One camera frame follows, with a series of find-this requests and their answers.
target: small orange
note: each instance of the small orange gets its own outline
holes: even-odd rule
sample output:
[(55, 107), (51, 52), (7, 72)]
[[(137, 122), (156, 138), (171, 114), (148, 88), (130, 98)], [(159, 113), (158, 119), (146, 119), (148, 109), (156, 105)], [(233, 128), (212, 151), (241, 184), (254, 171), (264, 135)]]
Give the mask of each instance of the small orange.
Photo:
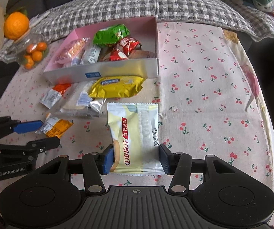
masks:
[(45, 51), (47, 49), (47, 44), (45, 42), (39, 42), (36, 49), (38, 51)]
[(42, 60), (42, 57), (43, 57), (43, 53), (40, 52), (40, 51), (34, 51), (32, 53), (32, 59), (33, 61), (41, 61)]
[(25, 55), (25, 59), (27, 60), (27, 63), (24, 65), (26, 69), (30, 70), (34, 67), (34, 61), (32, 60), (32, 57), (30, 55)]
[(29, 29), (29, 19), (21, 12), (14, 12), (8, 16), (4, 23), (5, 37), (17, 40)]
[(30, 44), (26, 47), (26, 52), (31, 54), (35, 51), (37, 45), (36, 44)]

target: cookie image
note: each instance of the cookie image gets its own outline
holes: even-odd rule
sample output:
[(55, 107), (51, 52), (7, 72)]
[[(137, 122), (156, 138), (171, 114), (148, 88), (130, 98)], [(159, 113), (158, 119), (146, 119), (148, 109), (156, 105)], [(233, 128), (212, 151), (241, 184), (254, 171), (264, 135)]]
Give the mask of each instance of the cookie image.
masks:
[(116, 167), (119, 164), (120, 161), (120, 144), (118, 140), (113, 139), (113, 145), (114, 145), (114, 156), (115, 156), (115, 162), (110, 170), (110, 172), (114, 172)]

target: glass jar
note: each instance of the glass jar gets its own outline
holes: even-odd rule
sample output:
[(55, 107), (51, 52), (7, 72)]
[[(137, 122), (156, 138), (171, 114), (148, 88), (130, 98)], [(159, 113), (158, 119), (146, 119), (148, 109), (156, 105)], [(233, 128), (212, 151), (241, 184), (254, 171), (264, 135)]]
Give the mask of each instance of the glass jar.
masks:
[(14, 42), (15, 60), (31, 70), (36, 67), (48, 54), (48, 44), (41, 34), (31, 33), (30, 29)]

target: plaid blanket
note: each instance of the plaid blanket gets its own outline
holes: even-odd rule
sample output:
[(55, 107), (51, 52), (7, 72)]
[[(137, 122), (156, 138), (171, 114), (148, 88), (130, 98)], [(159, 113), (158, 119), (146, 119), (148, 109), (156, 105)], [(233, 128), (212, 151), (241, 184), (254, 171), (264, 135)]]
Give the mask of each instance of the plaid blanket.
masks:
[[(243, 31), (259, 41), (274, 37), (274, 18), (230, 0), (74, 0), (50, 10), (33, 32), (48, 42), (85, 25), (130, 17), (156, 16), (158, 21), (187, 21)], [(12, 41), (0, 51), (0, 60), (13, 60)]]

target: tablecloth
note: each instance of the tablecloth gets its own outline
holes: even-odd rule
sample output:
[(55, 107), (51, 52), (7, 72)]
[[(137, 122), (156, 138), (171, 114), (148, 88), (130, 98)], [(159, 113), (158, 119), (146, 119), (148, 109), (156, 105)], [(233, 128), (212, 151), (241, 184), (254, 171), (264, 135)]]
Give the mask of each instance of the tablecloth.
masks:
[[(158, 30), (159, 77), (147, 79), (135, 97), (107, 102), (158, 103), (159, 142), (172, 152), (185, 152), (193, 158), (217, 155), (273, 189), (269, 116), (250, 62), (243, 48), (236, 48), (241, 45), (235, 34), (220, 27), (176, 22), (158, 23)], [(52, 85), (42, 72), (62, 41), (50, 45), (48, 56), (35, 69), (18, 70), (0, 99), (0, 116), (45, 120), (48, 110), (39, 99)], [(39, 154), (37, 167), (62, 154), (76, 159), (102, 152), (112, 143), (106, 113), (100, 118), (71, 119), (74, 125), (62, 136), (61, 146)], [(43, 137), (33, 132), (11, 134), (0, 143), (24, 145)], [(0, 192), (18, 178), (0, 181)], [(171, 178), (102, 176), (106, 187), (165, 185), (167, 189)], [(203, 181), (201, 173), (187, 178), (191, 178), (190, 189)], [(72, 183), (84, 188), (80, 174), (72, 175)]]

